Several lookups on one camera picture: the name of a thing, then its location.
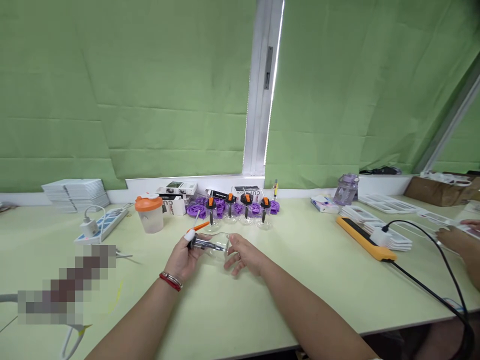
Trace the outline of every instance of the stack of white boxes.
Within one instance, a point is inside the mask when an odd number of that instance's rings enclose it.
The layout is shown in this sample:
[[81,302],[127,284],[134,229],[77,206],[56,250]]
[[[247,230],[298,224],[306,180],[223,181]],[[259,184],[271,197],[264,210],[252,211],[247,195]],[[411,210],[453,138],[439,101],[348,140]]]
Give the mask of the stack of white boxes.
[[110,204],[101,179],[64,179],[41,187],[52,205],[63,213],[77,213],[91,205],[106,207]]
[[[81,212],[91,205],[106,207],[110,200],[104,189],[102,179],[75,179],[66,184],[66,191],[76,209]],[[100,210],[92,207],[91,211]]]
[[60,210],[62,213],[76,213],[77,208],[70,199],[69,193],[67,192],[66,185],[68,182],[72,181],[71,179],[64,179],[55,182],[51,182],[45,185],[42,185],[41,188],[46,194],[47,198],[51,201],[52,205]]

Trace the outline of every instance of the person's hand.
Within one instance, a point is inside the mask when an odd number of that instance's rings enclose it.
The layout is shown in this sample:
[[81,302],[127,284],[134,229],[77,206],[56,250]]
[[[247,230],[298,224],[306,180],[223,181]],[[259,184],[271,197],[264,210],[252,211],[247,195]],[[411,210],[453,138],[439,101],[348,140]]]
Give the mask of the person's hand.
[[[210,240],[211,236],[198,234],[202,240]],[[189,242],[184,237],[173,248],[170,257],[165,265],[165,272],[177,279],[181,284],[186,282],[195,271],[199,257],[204,250],[199,248],[189,249]]]
[[472,229],[480,232],[480,220],[469,220],[469,219],[467,219],[467,220],[460,221],[460,224],[468,225]]
[[228,248],[228,255],[235,252],[236,254],[225,262],[223,268],[228,270],[236,263],[235,268],[233,268],[231,272],[233,276],[237,276],[239,271],[244,267],[248,267],[253,275],[260,276],[262,274],[262,267],[270,259],[239,234],[230,234],[228,239],[231,244]]
[[457,253],[471,246],[475,246],[478,242],[473,236],[470,236],[455,226],[449,226],[448,229],[441,228],[435,235],[438,241]]

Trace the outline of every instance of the light green table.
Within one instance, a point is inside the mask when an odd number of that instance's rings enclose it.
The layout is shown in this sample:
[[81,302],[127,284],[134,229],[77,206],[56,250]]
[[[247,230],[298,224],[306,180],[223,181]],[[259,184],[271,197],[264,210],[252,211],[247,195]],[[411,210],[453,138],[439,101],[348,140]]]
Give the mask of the light green table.
[[[478,218],[462,207],[439,208],[404,200],[453,219]],[[281,199],[274,227],[222,225],[249,239],[272,260],[330,304],[358,333],[369,334],[451,318],[452,315],[424,291],[391,268],[374,260],[342,228],[333,214],[319,213],[309,199]],[[410,219],[433,223],[416,215],[386,215],[359,204],[384,221]],[[115,244],[134,261],[119,259],[109,279],[85,305],[95,310],[99,300],[115,303],[110,314],[93,317],[93,326],[72,359],[83,359],[98,341],[136,303],[163,270],[174,244],[192,226],[188,216],[167,217],[157,234],[143,232],[134,210],[106,244]],[[20,207],[0,214],[0,291],[39,290],[42,280],[58,278],[58,269],[72,267],[81,214],[60,214],[50,207]],[[413,249],[398,253],[397,262],[442,297],[458,300],[452,280],[433,244],[411,237]],[[464,264],[446,254],[470,310],[480,309],[480,292],[470,283]],[[2,304],[0,328],[16,315],[16,306]],[[0,333],[6,359],[57,359],[65,338],[64,325],[18,325]],[[205,257],[184,287],[172,314],[159,359],[223,359],[270,352],[297,345],[263,282],[243,271],[238,279],[221,263]]]

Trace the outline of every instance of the plastic bottle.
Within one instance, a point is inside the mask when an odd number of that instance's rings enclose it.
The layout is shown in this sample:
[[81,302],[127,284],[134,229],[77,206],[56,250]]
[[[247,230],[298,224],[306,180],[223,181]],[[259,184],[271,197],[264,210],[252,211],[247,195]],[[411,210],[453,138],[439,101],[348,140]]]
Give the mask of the plastic bottle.
[[352,205],[355,193],[359,189],[359,181],[360,178],[354,173],[343,174],[338,179],[338,188],[333,202],[340,206]]

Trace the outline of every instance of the orange cap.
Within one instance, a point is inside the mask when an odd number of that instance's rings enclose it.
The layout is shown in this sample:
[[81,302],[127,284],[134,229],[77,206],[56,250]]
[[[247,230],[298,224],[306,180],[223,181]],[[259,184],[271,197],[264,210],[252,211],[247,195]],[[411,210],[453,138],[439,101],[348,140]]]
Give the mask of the orange cap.
[[142,196],[137,196],[135,200],[135,210],[138,212],[147,212],[158,209],[164,204],[164,201],[158,194],[149,194],[146,192]]

